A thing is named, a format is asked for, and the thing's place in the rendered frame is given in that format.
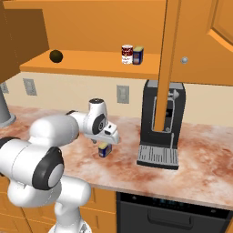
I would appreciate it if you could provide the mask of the black coffee machine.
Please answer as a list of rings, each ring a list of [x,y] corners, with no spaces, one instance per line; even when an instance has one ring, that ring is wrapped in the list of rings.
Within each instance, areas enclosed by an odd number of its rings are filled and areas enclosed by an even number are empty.
[[[147,80],[143,90],[140,145],[137,164],[178,170],[180,128],[186,104],[186,90],[182,83],[170,83],[164,129],[155,131],[157,80]]]

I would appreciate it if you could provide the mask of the black round ball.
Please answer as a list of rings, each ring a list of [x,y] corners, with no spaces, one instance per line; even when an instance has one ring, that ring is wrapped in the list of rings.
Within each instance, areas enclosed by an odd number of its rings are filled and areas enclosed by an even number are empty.
[[[54,63],[60,63],[63,60],[63,54],[59,50],[50,52],[49,58]]]

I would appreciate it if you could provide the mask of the orange closed cabinet door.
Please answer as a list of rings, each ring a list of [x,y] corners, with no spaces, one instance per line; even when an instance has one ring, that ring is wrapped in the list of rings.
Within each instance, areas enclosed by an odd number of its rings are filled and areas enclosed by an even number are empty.
[[[171,79],[233,86],[233,0],[181,0]]]

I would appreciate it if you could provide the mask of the orange base cabinets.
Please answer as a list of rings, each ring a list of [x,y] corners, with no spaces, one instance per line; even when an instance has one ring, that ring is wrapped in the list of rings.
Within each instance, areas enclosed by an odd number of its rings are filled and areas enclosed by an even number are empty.
[[[19,208],[7,197],[9,180],[0,176],[0,233],[47,233],[56,223],[55,205]],[[116,192],[93,187],[91,198],[80,208],[93,233],[117,233]]]

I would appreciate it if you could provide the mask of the red and white can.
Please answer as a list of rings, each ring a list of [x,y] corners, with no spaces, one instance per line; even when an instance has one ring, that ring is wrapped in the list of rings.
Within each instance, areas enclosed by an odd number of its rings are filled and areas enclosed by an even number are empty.
[[[123,45],[122,46],[122,63],[125,65],[133,62],[133,46]]]

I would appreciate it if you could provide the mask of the grey cylindrical stand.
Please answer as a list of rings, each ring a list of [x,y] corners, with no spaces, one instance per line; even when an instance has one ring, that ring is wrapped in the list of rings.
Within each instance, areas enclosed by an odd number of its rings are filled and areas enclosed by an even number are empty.
[[[10,126],[15,120],[16,117],[9,112],[2,89],[0,88],[0,128]]]

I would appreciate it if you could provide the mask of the orange open cabinet door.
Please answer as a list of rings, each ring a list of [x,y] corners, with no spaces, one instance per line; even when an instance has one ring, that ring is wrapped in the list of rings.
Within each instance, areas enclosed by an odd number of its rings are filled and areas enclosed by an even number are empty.
[[[20,66],[49,49],[41,9],[13,9],[0,0],[0,83]]]
[[[154,125],[155,131],[162,131],[164,129],[180,7],[181,0],[167,0],[157,86],[157,104]]]

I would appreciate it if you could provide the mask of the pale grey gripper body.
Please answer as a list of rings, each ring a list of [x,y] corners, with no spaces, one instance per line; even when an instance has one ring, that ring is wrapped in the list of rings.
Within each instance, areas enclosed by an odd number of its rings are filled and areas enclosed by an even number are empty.
[[[92,140],[102,141],[102,142],[106,142],[106,143],[113,144],[113,145],[116,145],[119,141],[119,134],[117,130],[113,134],[110,134],[110,135],[106,134],[104,131],[101,131],[97,135],[86,135],[86,137]]]

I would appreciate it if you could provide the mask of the blue can with yellow top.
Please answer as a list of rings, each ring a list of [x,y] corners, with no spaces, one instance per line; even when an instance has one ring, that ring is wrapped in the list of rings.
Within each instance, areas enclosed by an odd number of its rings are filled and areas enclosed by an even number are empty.
[[[106,142],[101,143],[98,146],[98,155],[101,157],[106,157],[112,151],[112,145]]]
[[[133,49],[133,64],[140,65],[143,61],[143,55],[144,55],[144,47],[136,46]]]

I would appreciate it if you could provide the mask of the orange wall cabinet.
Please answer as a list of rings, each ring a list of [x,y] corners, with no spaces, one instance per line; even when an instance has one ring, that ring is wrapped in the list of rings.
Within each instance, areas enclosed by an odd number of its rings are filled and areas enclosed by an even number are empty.
[[[41,9],[49,49],[22,71],[156,79],[166,0],[10,0],[7,8]],[[122,46],[144,47],[140,65],[122,63]],[[60,63],[49,55],[63,54]]]

